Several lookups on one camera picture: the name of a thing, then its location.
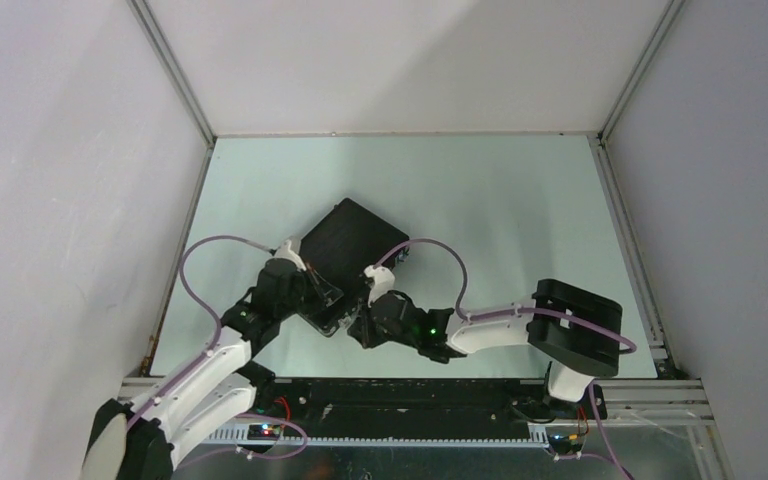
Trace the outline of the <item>black aluminium poker case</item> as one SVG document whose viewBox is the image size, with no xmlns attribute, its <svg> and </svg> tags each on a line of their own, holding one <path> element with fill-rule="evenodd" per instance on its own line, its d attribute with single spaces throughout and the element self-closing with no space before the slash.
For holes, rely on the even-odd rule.
<svg viewBox="0 0 768 480">
<path fill-rule="evenodd" d="M 337 310 L 301 317 L 321 335 L 333 336 L 368 293 L 364 269 L 408 239 L 406 232 L 356 201 L 342 199 L 302 237 L 300 255 L 342 289 L 344 299 Z"/>
</svg>

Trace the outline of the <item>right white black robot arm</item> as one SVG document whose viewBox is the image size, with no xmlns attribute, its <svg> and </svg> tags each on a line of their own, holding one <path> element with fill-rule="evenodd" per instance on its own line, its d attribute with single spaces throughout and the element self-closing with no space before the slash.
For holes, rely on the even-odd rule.
<svg viewBox="0 0 768 480">
<path fill-rule="evenodd" d="M 636 346 L 622 336 L 623 309 L 611 299 L 555 279 L 540 280 L 531 299 L 458 315 L 422 309 L 390 290 L 358 308 L 348 334 L 365 349 L 396 343 L 442 364 L 488 349 L 534 347 L 551 360 L 543 408 L 566 418 L 595 379 L 618 374 L 621 356 Z"/>
</svg>

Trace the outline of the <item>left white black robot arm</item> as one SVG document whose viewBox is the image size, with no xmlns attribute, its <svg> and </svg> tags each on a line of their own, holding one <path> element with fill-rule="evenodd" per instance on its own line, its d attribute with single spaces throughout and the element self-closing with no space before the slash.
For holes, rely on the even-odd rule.
<svg viewBox="0 0 768 480">
<path fill-rule="evenodd" d="M 341 296 L 304 263 L 268 260 L 198 354 L 144 393 L 97 410 L 81 478 L 169 479 L 227 421 L 271 412 L 275 388 L 240 369 L 278 336 L 284 320 L 316 315 Z"/>
</svg>

